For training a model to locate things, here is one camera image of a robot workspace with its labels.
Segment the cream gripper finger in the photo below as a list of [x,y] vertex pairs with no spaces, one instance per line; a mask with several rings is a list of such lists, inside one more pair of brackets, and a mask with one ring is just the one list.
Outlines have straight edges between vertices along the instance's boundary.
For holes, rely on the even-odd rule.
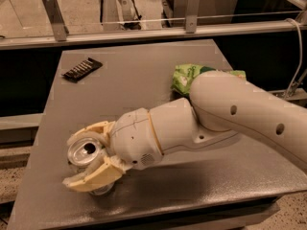
[[95,158],[84,172],[64,178],[62,184],[76,192],[91,192],[114,183],[131,168],[117,155],[103,155]]
[[102,121],[90,126],[86,126],[72,134],[66,144],[71,146],[74,142],[82,138],[95,138],[103,146],[108,147],[110,144],[110,132],[113,129],[115,122]]

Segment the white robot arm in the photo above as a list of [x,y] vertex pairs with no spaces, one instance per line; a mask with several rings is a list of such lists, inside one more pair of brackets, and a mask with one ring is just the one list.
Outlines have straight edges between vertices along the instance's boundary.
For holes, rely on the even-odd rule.
[[306,108],[227,72],[207,71],[192,81],[186,98],[140,108],[73,134],[67,158],[78,174],[63,183],[76,192],[108,189],[128,170],[147,169],[181,150],[225,147],[241,134],[306,168]]

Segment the white rounded gripper body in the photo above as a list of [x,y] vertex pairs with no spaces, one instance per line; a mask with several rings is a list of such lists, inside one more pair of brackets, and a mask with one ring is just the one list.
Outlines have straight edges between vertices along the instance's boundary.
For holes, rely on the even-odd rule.
[[150,113],[145,108],[121,116],[109,136],[112,153],[133,169],[144,170],[163,158]]

